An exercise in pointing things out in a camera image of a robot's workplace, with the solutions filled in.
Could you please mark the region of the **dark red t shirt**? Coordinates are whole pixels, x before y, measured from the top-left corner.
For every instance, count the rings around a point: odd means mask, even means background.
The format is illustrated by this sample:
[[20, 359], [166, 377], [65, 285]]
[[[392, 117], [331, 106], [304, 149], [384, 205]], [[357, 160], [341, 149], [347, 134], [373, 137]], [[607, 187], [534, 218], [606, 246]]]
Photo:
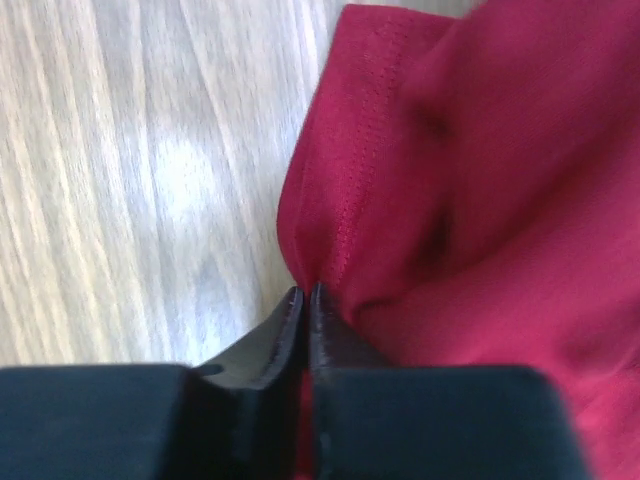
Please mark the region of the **dark red t shirt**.
[[638, 477], [637, 2], [346, 6], [277, 232], [390, 359], [532, 365]]

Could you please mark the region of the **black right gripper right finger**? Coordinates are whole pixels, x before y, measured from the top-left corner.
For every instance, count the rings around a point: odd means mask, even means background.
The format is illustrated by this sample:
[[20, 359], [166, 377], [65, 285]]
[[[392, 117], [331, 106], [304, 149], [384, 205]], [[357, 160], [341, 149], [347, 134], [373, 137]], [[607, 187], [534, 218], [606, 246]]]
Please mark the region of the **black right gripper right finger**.
[[318, 479], [588, 479], [559, 395], [521, 366], [401, 368], [309, 302]]

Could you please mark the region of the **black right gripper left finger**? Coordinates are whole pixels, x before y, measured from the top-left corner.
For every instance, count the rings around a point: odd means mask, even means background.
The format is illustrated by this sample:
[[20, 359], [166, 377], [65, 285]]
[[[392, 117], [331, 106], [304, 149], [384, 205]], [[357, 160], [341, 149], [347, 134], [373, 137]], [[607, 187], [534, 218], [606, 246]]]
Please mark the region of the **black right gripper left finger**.
[[304, 295], [209, 362], [5, 368], [5, 479], [290, 479]]

